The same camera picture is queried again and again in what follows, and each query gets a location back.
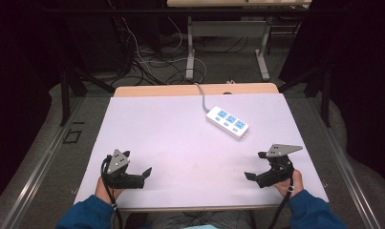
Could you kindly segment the desk with grey metal legs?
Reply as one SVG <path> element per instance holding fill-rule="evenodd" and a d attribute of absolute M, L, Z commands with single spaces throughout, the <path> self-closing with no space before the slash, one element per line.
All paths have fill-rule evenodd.
<path fill-rule="evenodd" d="M 167 6 L 176 10 L 292 10 L 298 7 L 308 7 L 312 0 L 167 0 Z M 214 19 L 219 15 L 213 12 L 209 19 L 197 21 L 195 16 L 187 17 L 187 43 L 188 56 L 186 62 L 185 79 L 192 80 L 194 77 L 195 48 L 193 39 L 195 37 L 260 37 L 260 48 L 255 51 L 260 76 L 269 81 L 267 64 L 264 59 L 267 42 L 273 16 L 261 16 L 260 20 L 249 20 L 247 16 L 234 16 L 231 13 L 225 15 L 226 20 Z"/>

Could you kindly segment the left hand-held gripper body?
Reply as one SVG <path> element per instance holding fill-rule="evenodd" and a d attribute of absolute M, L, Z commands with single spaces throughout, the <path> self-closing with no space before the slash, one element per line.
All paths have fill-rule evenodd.
<path fill-rule="evenodd" d="M 105 186 L 112 189 L 142 189 L 146 173 L 130 175 L 126 173 L 129 166 L 129 151 L 121 152 L 115 149 L 101 164 L 101 177 Z"/>

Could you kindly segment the white table mat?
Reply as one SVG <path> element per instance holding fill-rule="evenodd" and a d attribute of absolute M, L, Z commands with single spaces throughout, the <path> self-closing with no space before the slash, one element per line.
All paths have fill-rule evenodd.
<path fill-rule="evenodd" d="M 209 123 L 205 115 L 214 107 L 246 122 L 247 135 L 237 140 Z M 118 149 L 130 152 L 128 173 L 152 168 L 142 189 L 120 196 L 123 210 L 276 205 L 282 198 L 274 188 L 260 188 L 245 176 L 268 170 L 258 153 L 272 144 L 302 146 L 289 158 L 302 172 L 306 189 L 327 196 L 282 94 L 113 97 L 76 198 L 94 192 L 102 160 Z"/>

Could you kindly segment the person's left hand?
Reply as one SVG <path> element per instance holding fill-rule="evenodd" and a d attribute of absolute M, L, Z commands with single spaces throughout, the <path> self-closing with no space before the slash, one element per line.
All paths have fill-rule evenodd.
<path fill-rule="evenodd" d="M 96 184 L 95 196 L 106 202 L 112 204 L 113 201 L 117 200 L 123 192 L 123 189 L 114 189 L 105 187 L 102 177 L 99 177 Z"/>

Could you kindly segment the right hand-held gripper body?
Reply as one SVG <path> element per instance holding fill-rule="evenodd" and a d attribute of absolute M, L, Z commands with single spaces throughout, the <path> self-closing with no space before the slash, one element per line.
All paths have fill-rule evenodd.
<path fill-rule="evenodd" d="M 259 152 L 259 158 L 265 158 L 270 169 L 257 176 L 261 188 L 272 186 L 292 176 L 294 167 L 289 154 L 302 150 L 302 146 L 272 144 L 267 152 Z"/>

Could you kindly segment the black metal stand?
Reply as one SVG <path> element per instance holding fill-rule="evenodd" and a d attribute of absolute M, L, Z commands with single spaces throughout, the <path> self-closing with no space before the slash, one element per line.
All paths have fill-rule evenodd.
<path fill-rule="evenodd" d="M 83 80 L 91 82 L 108 93 L 112 94 L 115 91 L 112 86 L 107 85 L 78 67 L 60 67 L 59 74 L 62 104 L 61 126 L 64 126 L 71 116 L 70 92 L 80 97 L 85 96 L 87 93 Z"/>
<path fill-rule="evenodd" d="M 287 89 L 296 86 L 297 84 L 308 80 L 308 86 L 305 88 L 305 97 L 316 97 L 317 93 L 321 95 L 320 116 L 325 125 L 330 128 L 330 95 L 331 95 L 331 80 L 332 66 L 322 65 L 320 67 L 311 68 L 309 71 L 297 76 L 288 83 L 284 83 L 278 88 L 280 93 Z"/>

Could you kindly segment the aluminium floor rail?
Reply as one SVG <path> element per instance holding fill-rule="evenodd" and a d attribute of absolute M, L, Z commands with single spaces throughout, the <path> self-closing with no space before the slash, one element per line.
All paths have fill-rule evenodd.
<path fill-rule="evenodd" d="M 75 202 L 92 148 L 88 100 L 76 98 L 60 123 L 53 106 L 24 161 L 0 198 L 0 229 L 54 229 Z"/>
<path fill-rule="evenodd" d="M 326 126 L 325 121 L 321 117 L 321 108 L 319 107 L 317 99 L 310 98 L 308 103 L 310 104 L 312 112 L 317 116 L 321 129 L 327 136 L 327 140 L 332 147 L 332 157 L 366 229 L 381 229 L 381 225 L 354 175 L 353 167 L 349 162 L 346 153 L 335 138 L 332 129 Z"/>

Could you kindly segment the dark curtain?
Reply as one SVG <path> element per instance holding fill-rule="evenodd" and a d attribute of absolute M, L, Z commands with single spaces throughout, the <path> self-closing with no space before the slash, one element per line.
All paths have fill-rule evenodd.
<path fill-rule="evenodd" d="M 58 83 L 31 0 L 0 0 L 0 197 L 32 146 Z"/>
<path fill-rule="evenodd" d="M 332 66 L 331 100 L 347 127 L 347 152 L 385 179 L 385 0 L 312 0 L 279 78 Z"/>

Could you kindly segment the white power strip blue sockets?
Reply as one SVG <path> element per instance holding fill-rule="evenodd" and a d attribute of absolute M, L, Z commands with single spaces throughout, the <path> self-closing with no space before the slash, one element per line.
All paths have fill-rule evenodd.
<path fill-rule="evenodd" d="M 237 140 L 247 135 L 249 125 L 222 108 L 212 108 L 205 118 L 209 123 Z"/>

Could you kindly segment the person's right hand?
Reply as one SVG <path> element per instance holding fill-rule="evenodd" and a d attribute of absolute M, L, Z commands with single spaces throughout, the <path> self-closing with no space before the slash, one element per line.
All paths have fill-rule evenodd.
<path fill-rule="evenodd" d="M 293 198 L 304 189 L 301 172 L 294 170 L 291 178 L 274 184 L 274 187 L 282 197 L 290 194 L 290 197 Z"/>

